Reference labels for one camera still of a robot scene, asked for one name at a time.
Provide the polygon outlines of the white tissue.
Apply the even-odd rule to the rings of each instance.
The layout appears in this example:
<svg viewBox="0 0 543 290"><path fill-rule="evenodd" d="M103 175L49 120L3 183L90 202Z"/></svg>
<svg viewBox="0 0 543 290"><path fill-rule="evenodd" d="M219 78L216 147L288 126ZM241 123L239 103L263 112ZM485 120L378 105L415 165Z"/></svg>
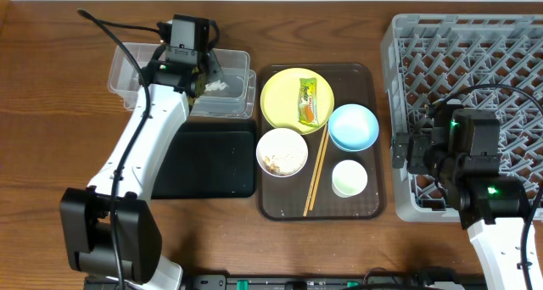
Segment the white tissue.
<svg viewBox="0 0 543 290"><path fill-rule="evenodd" d="M228 84L222 80L209 82L205 85L205 92L219 92L228 87Z"/></svg>

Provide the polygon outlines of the light blue bowl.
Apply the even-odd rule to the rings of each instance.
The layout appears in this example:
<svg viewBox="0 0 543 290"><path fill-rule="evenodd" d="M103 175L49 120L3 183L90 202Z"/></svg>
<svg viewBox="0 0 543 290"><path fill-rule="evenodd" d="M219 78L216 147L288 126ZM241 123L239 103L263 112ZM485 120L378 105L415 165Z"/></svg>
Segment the light blue bowl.
<svg viewBox="0 0 543 290"><path fill-rule="evenodd" d="M369 149L378 140L379 123L370 109L349 103L332 112L328 132L339 149L360 152Z"/></svg>

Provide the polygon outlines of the pale green cup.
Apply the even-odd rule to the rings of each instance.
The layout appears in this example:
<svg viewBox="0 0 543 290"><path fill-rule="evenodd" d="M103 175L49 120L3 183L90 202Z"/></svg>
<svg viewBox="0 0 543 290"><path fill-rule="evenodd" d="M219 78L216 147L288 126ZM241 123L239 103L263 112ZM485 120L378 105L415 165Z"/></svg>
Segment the pale green cup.
<svg viewBox="0 0 543 290"><path fill-rule="evenodd" d="M343 160L333 168L332 189L340 198L350 198L362 193L367 183L367 171L357 161Z"/></svg>

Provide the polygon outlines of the green snack wrapper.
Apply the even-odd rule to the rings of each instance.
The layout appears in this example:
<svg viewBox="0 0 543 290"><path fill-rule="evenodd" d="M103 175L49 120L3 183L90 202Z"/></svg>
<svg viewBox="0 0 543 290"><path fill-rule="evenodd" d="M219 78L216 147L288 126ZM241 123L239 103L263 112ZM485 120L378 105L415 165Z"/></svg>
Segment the green snack wrapper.
<svg viewBox="0 0 543 290"><path fill-rule="evenodd" d="M298 92L298 121L302 125L318 127L316 105L317 79L300 78Z"/></svg>

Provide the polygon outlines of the pink bowl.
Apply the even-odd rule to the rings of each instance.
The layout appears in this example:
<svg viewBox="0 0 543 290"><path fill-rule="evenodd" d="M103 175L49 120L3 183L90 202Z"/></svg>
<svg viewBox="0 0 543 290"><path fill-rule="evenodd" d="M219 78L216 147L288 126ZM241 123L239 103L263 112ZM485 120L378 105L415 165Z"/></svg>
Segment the pink bowl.
<svg viewBox="0 0 543 290"><path fill-rule="evenodd" d="M309 150L299 133L287 128L277 128L260 138L255 155L259 166L267 174L289 177L305 166Z"/></svg>

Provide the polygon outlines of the rice and food scraps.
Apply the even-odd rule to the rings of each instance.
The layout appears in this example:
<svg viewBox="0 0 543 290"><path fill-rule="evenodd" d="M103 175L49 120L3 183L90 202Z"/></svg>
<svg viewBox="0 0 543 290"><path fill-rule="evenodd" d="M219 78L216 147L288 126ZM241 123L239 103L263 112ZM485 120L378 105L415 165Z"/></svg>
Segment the rice and food scraps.
<svg viewBox="0 0 543 290"><path fill-rule="evenodd" d="M264 168L274 176L291 176L305 164L306 153L301 149L280 150L277 153L264 153Z"/></svg>

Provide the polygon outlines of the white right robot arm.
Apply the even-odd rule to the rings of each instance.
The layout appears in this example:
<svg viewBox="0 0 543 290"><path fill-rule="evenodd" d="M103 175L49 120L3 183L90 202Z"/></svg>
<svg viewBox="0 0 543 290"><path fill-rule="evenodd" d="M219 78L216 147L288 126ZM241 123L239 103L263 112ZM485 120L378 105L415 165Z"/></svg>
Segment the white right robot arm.
<svg viewBox="0 0 543 290"><path fill-rule="evenodd" d="M489 289L540 289L533 206L523 183L499 172L499 133L494 113L453 105L436 112L428 133L396 133L391 164L445 189Z"/></svg>

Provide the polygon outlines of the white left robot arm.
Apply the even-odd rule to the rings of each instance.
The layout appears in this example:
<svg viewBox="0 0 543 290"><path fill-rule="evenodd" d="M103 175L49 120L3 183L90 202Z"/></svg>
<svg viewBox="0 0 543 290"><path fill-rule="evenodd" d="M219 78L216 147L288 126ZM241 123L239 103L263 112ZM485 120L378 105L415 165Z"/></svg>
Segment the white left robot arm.
<svg viewBox="0 0 543 290"><path fill-rule="evenodd" d="M178 289L182 267L162 254L162 236L149 203L168 147L209 83L221 82L213 51L220 39L214 20L177 14L159 22L162 43L145 66L111 31L109 36L137 72L137 103L125 130L87 188L69 188L60 201L70 268L116 282L118 289Z"/></svg>

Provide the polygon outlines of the black waste tray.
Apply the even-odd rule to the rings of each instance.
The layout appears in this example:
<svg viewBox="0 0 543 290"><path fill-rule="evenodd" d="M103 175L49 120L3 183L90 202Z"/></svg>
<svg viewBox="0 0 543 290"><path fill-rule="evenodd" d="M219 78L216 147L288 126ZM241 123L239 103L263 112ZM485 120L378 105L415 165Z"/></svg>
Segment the black waste tray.
<svg viewBox="0 0 543 290"><path fill-rule="evenodd" d="M181 125L154 182L153 199L248 198L255 192L254 120Z"/></svg>

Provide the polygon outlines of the grey dishwasher rack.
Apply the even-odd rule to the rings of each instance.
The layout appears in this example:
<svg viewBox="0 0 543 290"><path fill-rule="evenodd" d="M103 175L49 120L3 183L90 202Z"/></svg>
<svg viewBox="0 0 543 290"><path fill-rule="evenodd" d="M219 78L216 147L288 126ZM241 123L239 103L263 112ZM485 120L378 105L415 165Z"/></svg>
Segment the grey dishwasher rack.
<svg viewBox="0 0 543 290"><path fill-rule="evenodd" d="M391 130L428 132L428 105L468 86L504 84L460 96L501 122L500 172L542 187L542 18L527 14L397 14L380 43Z"/></svg>

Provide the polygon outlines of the yellow plate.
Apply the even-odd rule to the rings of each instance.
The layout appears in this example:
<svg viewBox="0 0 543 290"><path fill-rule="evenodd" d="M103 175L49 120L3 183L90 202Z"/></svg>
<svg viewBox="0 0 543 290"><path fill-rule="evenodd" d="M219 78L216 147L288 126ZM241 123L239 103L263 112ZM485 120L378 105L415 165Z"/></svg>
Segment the yellow plate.
<svg viewBox="0 0 543 290"><path fill-rule="evenodd" d="M316 125L306 125L299 121L300 80L316 80L316 110L310 113ZM274 128L289 128L300 135L307 135L320 130L328 121L334 109L334 95L330 84L313 70L289 68L279 70L264 84L260 92L260 108L264 118Z"/></svg>

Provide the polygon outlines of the wooden chopstick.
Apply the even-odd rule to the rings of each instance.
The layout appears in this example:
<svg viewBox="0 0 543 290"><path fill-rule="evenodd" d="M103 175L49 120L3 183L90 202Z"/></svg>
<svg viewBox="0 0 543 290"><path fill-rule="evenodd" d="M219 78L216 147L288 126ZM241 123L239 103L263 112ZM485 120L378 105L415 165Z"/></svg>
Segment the wooden chopstick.
<svg viewBox="0 0 543 290"><path fill-rule="evenodd" d="M312 195L313 195L313 189L314 189L314 185L315 185L315 181L316 181L316 173L317 173L317 170L318 170L318 166L320 164L319 162L321 160L322 150L323 150L323 147L324 147L326 135L327 135L327 124L323 127L322 138L321 138L321 141L319 143L319 148L318 148L318 152L317 152L317 156L316 156L316 162L315 162L314 169L313 169L313 172L312 172L312 175L311 175L311 182L310 182L310 185L309 185L309 190L308 190L307 198L306 198L306 201L305 201L303 217L307 216L307 213L308 213L309 208L310 208Z"/></svg>
<svg viewBox="0 0 543 290"><path fill-rule="evenodd" d="M312 197L311 197L310 208L309 208L309 210L311 210L311 211L314 209L314 204L316 202L316 195L317 195L317 191L318 191L318 187L319 187L319 183L320 183L322 167L323 167L323 164L324 164L324 160L326 158L327 145L328 145L328 141L329 141L329 137L330 137L329 132L328 132L328 128L326 128L323 133L325 135L324 135L324 139L323 139L323 142L322 142L321 155L320 155L318 165L317 165L317 169L316 169L316 176L315 176L315 180L314 180L314 183L313 183L314 185L313 185Z"/></svg>

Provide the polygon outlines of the wooden chopstick left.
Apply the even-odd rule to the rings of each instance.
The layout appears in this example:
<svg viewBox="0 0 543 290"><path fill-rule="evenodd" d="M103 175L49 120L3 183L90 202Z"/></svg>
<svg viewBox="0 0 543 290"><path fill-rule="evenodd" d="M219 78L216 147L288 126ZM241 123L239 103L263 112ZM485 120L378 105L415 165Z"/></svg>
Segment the wooden chopstick left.
<svg viewBox="0 0 543 290"><path fill-rule="evenodd" d="M318 170L318 166L320 164L319 162L321 160L322 150L323 150L323 147L324 147L326 135L327 135L327 124L323 127L322 138L321 138L321 141L319 143L319 148L318 148L318 152L317 152L317 156L316 156L316 162L315 162L314 169L313 169L313 172L312 172L312 175L311 175L311 182L310 182L310 185L309 185L309 190L308 190L307 198L306 198L306 201L305 201L303 217L307 216L307 213L308 213L309 208L310 208L312 195L313 195L313 189L314 189L314 185L315 185L315 181L316 181L316 173L317 173L317 170Z"/></svg>

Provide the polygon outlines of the brown serving tray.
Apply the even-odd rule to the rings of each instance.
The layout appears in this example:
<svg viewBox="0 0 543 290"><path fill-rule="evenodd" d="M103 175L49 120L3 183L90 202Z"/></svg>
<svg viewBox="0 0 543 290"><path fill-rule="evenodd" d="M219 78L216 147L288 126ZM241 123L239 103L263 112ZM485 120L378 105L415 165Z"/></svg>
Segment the brown serving tray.
<svg viewBox="0 0 543 290"><path fill-rule="evenodd" d="M378 112L372 74L362 64L301 64L301 68L313 70L331 86L336 108L348 104L360 104ZM269 220L370 220L379 216L386 207L383 164L380 143L357 153L345 152L332 142L327 151L316 190L313 209L305 213L316 155L323 130L304 136L309 157L297 174L279 178L259 170L259 210ZM333 192L332 171L343 160L360 163L368 174L366 188L354 197L341 198Z"/></svg>

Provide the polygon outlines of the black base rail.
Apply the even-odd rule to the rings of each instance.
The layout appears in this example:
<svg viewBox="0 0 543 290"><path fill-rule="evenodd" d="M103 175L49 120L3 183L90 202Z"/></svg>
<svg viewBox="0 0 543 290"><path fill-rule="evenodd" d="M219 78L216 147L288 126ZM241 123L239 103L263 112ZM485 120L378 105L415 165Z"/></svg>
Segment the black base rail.
<svg viewBox="0 0 543 290"><path fill-rule="evenodd" d="M451 268L429 267L411 273L381 267L363 276L228 276L199 275L182 278L180 290L331 290L331 289L465 289L481 290L482 276L463 275Z"/></svg>

